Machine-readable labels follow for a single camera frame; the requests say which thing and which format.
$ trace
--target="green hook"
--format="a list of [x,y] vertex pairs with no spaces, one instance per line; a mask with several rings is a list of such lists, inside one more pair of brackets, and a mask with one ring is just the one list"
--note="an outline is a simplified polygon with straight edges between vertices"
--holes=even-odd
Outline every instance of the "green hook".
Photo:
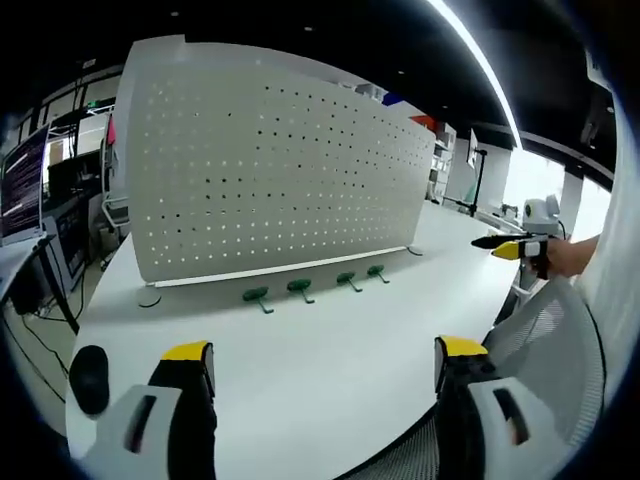
[[304,292],[307,288],[311,286],[311,280],[307,278],[301,278],[299,280],[292,280],[287,284],[287,290],[290,292],[300,292],[304,297],[304,301],[306,303],[315,303],[315,300],[310,300],[306,293]]
[[338,282],[338,285],[344,285],[345,283],[348,283],[349,285],[351,285],[353,287],[353,289],[360,293],[362,291],[361,288],[356,287],[353,282],[351,281],[351,279],[353,277],[356,276],[356,272],[345,272],[345,273],[341,273],[340,275],[338,275],[338,278],[336,279],[336,281]]
[[245,302],[257,301],[262,307],[262,311],[264,313],[273,313],[273,308],[267,308],[262,303],[262,299],[264,298],[264,296],[267,294],[268,291],[269,291],[269,287],[252,288],[242,294],[242,299]]
[[385,278],[382,276],[383,270],[384,265],[374,265],[373,267],[370,267],[369,270],[367,270],[367,275],[369,275],[370,277],[380,277],[380,280],[382,280],[384,283],[389,283],[389,280],[385,280]]

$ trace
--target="black stand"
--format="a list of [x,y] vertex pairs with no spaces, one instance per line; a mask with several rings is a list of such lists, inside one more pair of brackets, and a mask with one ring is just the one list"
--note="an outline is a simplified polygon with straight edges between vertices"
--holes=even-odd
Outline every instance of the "black stand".
[[480,184],[482,183],[482,174],[484,173],[484,160],[487,156],[486,150],[477,150],[476,153],[482,155],[482,160],[480,162],[480,174],[478,175],[478,184],[476,186],[476,194],[473,197],[473,203],[469,205],[469,215],[471,217],[475,216],[476,211],[478,210],[478,194],[480,193]]
[[80,326],[76,321],[73,313],[71,313],[71,309],[69,308],[69,304],[67,303],[67,299],[62,294],[60,290],[60,286],[58,285],[58,281],[56,280],[56,276],[53,273],[53,269],[51,268],[51,263],[49,262],[49,257],[47,256],[47,252],[45,250],[45,246],[48,245],[52,240],[52,237],[47,237],[45,240],[40,242],[37,249],[37,255],[40,259],[40,264],[42,265],[42,271],[44,273],[45,278],[47,279],[47,283],[49,284],[49,288],[51,289],[51,293],[53,297],[56,299],[56,303],[58,307],[60,307],[60,311],[62,312],[62,316],[73,330],[73,333],[78,335],[78,331],[80,330]]

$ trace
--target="ceiling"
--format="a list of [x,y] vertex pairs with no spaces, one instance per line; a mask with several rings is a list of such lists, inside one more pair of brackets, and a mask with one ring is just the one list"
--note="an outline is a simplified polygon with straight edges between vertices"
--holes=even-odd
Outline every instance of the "ceiling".
[[[135,40],[184,33],[187,41],[268,47],[334,65],[398,94],[465,137],[511,147],[507,122],[483,72],[453,30],[424,0],[325,0],[291,8],[278,2],[162,3],[154,11],[103,9],[30,14],[26,31],[40,45],[16,41],[6,54],[2,105],[24,112],[71,83],[87,59],[93,69],[124,63]],[[613,171],[610,94],[587,79],[584,49],[553,13],[551,0],[446,0],[470,30],[509,99],[521,131],[557,142]],[[531,142],[527,148],[536,148]],[[567,163],[571,156],[546,147]]]

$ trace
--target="computer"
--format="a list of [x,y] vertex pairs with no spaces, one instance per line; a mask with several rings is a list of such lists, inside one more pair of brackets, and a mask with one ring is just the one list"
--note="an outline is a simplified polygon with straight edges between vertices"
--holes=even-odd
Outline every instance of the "computer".
[[42,167],[49,127],[43,127],[2,162],[2,244],[42,235]]
[[42,166],[49,128],[44,127],[5,156],[0,172],[0,302],[43,238]]

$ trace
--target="person's arm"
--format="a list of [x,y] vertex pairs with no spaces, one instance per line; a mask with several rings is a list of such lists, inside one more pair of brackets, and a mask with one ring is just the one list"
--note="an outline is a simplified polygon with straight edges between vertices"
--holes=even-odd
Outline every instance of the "person's arm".
[[567,278],[581,274],[591,260],[599,238],[600,235],[577,243],[550,239],[547,249],[549,273]]

